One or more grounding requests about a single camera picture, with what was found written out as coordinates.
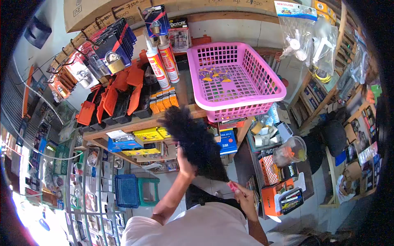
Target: white shirt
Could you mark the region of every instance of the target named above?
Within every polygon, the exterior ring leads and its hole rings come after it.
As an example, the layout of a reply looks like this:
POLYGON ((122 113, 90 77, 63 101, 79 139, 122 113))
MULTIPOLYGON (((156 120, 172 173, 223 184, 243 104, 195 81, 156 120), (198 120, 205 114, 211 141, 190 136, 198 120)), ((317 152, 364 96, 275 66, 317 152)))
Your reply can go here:
POLYGON ((246 219, 238 209, 219 202, 196 205, 165 225, 142 216, 128 220, 121 246, 148 245, 259 245, 246 232, 246 219))

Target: plastic stool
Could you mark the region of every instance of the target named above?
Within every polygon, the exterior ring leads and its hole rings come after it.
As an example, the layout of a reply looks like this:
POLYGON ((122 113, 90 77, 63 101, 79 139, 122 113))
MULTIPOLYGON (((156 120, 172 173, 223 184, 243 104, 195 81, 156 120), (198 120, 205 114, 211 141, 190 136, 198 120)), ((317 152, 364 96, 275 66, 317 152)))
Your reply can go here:
POLYGON ((157 184, 160 183, 160 179, 158 178, 137 178, 138 179, 138 193, 139 193, 139 202, 141 207, 153 207, 159 202, 159 192, 157 189, 157 184), (144 183, 154 183, 154 202, 144 201, 143 195, 143 184, 144 183))

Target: silicone sealant tube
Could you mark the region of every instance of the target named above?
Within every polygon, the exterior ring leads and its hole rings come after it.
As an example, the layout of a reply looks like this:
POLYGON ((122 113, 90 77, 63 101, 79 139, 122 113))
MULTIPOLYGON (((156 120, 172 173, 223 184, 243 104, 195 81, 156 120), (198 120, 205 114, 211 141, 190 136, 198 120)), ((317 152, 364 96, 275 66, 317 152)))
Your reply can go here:
POLYGON ((159 52, 156 47, 152 47, 147 30, 144 30, 144 36, 148 46, 147 58, 149 60, 149 64, 151 65, 162 90, 167 90, 170 88, 170 84, 168 82, 168 75, 165 71, 165 67, 160 59, 159 52))
POLYGON ((170 41, 165 36, 159 36, 160 45, 159 52, 163 59, 165 70, 167 71, 168 77, 171 83, 179 82, 179 72, 175 57, 170 46, 170 41))

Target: yellow box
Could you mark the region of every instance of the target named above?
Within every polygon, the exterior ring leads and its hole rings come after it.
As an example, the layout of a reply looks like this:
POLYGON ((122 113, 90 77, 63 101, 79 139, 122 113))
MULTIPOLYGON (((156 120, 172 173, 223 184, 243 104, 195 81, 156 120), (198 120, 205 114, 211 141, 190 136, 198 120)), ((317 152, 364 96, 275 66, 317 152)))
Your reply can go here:
POLYGON ((159 154, 162 152, 162 143, 157 142, 155 148, 152 149, 141 149, 141 150, 125 150, 122 151, 125 155, 149 155, 159 154))
POLYGON ((328 14, 326 14, 326 13, 323 13, 323 12, 320 12, 320 11, 316 11, 316 13, 317 13, 317 15, 318 15, 318 18, 319 17, 323 17, 323 18, 325 18, 326 20, 328 20, 329 22, 330 22, 330 16, 328 15, 328 14))
POLYGON ((154 114, 160 113, 160 110, 156 105, 156 94, 151 95, 151 98, 149 99, 149 107, 154 114))
POLYGON ((320 11, 320 12, 328 14, 328 7, 327 7, 327 4, 325 4, 325 3, 315 1, 315 9, 316 9, 316 11, 320 11))
POLYGON ((167 131, 167 129, 165 129, 164 127, 159 127, 158 129, 157 129, 157 131, 160 133, 160 135, 163 137, 163 138, 168 138, 168 137, 171 137, 171 135, 168 133, 168 131, 167 131))
POLYGON ((164 138, 157 131, 157 127, 148 128, 140 131, 133 132, 136 137, 141 139, 143 142, 163 140, 164 138))
POLYGON ((162 92, 156 93, 156 105, 159 108, 160 112, 165 111, 165 106, 163 104, 163 93, 162 92))
POLYGON ((177 99, 177 95, 175 94, 175 88, 171 87, 169 89, 170 92, 170 102, 172 106, 176 106, 179 107, 179 103, 178 103, 178 99, 177 99))
POLYGON ((168 109, 171 108, 171 102, 170 102, 170 92, 169 90, 163 91, 163 104, 164 106, 168 109))

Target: black feather duster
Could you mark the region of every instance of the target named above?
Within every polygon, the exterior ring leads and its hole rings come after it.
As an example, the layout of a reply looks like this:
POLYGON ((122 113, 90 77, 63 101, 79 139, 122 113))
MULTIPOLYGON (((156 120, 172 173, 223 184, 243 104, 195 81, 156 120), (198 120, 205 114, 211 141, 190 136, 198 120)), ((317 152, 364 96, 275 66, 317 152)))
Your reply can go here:
POLYGON ((197 174, 208 179, 228 182, 226 170, 220 160, 220 146, 209 133, 201 119, 192 119, 187 107, 175 107, 165 111, 165 119, 159 122, 172 138, 179 141, 188 161, 198 168, 197 174))

